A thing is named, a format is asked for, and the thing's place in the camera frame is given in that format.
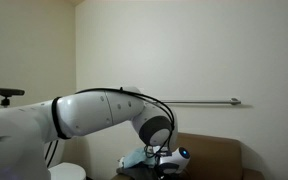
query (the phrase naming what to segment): brown leather sofa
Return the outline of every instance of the brown leather sofa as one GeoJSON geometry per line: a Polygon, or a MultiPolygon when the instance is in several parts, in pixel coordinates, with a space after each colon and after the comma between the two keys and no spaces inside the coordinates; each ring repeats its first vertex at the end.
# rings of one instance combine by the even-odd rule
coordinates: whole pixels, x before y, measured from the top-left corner
{"type": "MultiPolygon", "coordinates": [[[[234,139],[179,133],[175,147],[186,148],[191,160],[183,180],[264,180],[261,172],[242,166],[240,143],[234,139]]],[[[112,180],[131,180],[118,174],[112,180]]]]}

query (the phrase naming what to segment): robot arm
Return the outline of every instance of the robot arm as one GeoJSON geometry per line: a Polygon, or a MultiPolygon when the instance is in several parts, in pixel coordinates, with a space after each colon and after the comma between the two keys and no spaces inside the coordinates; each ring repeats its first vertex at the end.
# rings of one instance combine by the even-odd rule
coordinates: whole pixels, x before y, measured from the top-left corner
{"type": "Polygon", "coordinates": [[[130,120],[149,146],[169,146],[177,126],[172,111],[136,88],[91,89],[43,103],[0,109],[0,179],[50,175],[45,143],[84,136],[130,120]]]}
{"type": "Polygon", "coordinates": [[[68,138],[84,136],[130,120],[146,145],[162,146],[172,135],[175,118],[170,109],[147,97],[128,87],[91,89],[60,98],[56,103],[57,131],[68,138]]]}

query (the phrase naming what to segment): horizontal metal bar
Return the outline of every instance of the horizontal metal bar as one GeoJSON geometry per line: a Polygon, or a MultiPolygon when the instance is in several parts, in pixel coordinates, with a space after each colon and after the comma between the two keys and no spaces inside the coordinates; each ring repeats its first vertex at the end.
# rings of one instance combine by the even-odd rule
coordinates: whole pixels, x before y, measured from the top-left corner
{"type": "Polygon", "coordinates": [[[163,103],[166,104],[231,104],[231,105],[238,105],[242,102],[236,98],[231,98],[231,100],[228,101],[199,101],[199,100],[161,100],[163,103]]]}

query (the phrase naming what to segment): black cable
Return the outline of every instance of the black cable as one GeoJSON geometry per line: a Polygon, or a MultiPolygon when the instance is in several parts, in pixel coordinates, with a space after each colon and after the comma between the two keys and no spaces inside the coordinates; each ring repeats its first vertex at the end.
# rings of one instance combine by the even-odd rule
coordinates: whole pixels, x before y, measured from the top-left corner
{"type": "Polygon", "coordinates": [[[45,161],[47,160],[47,156],[48,156],[48,153],[50,152],[50,149],[51,149],[52,144],[53,144],[53,142],[51,142],[51,143],[48,145],[48,148],[47,148],[47,151],[46,151],[46,155],[45,155],[45,161]]]}
{"type": "Polygon", "coordinates": [[[144,147],[144,151],[145,151],[145,154],[146,156],[149,158],[149,157],[154,157],[154,156],[159,156],[157,153],[158,152],[161,152],[162,148],[165,146],[165,144],[167,143],[167,147],[168,149],[170,150],[170,140],[171,140],[171,136],[172,136],[172,132],[174,130],[174,126],[175,126],[175,123],[174,123],[174,114],[172,112],[172,110],[163,102],[161,102],[160,100],[156,99],[156,98],[153,98],[151,96],[147,96],[145,94],[139,94],[139,93],[135,93],[135,92],[131,92],[131,91],[124,91],[123,88],[121,89],[111,89],[111,88],[94,88],[94,89],[85,89],[85,90],[82,90],[82,91],[79,91],[77,92],[76,94],[80,94],[80,93],[85,93],[85,92],[91,92],[91,91],[109,91],[109,92],[116,92],[116,93],[122,93],[122,94],[127,94],[127,95],[130,95],[130,96],[133,96],[133,97],[136,97],[136,98],[139,98],[139,99],[142,99],[148,103],[151,103],[153,105],[155,105],[156,107],[160,108],[162,111],[165,112],[165,114],[168,116],[168,118],[170,119],[171,121],[171,127],[172,127],[172,131],[170,132],[168,138],[165,140],[165,142],[163,143],[163,145],[160,147],[160,149],[156,152],[156,153],[150,153],[147,151],[147,148],[148,146],[145,146],[144,147]]]}
{"type": "Polygon", "coordinates": [[[55,154],[55,151],[56,151],[56,148],[57,148],[57,144],[58,144],[58,140],[56,140],[56,143],[55,143],[55,147],[54,147],[54,149],[53,149],[52,156],[51,156],[50,160],[49,160],[48,163],[47,163],[47,168],[50,166],[50,164],[51,164],[51,162],[52,162],[52,160],[53,160],[53,157],[54,157],[54,154],[55,154]]]}

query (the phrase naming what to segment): beige wall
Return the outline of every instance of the beige wall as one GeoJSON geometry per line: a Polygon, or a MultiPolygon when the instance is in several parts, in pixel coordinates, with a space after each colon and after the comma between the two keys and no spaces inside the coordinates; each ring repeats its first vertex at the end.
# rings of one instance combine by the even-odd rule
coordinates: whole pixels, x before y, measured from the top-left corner
{"type": "Polygon", "coordinates": [[[75,92],[75,8],[63,0],[0,0],[0,87],[25,105],[75,92]]]}
{"type": "MultiPolygon", "coordinates": [[[[85,1],[76,9],[77,88],[135,85],[168,99],[242,106],[173,106],[183,132],[243,143],[246,167],[288,179],[288,1],[85,1]]],[[[96,180],[142,146],[130,123],[81,138],[96,180]]]]}

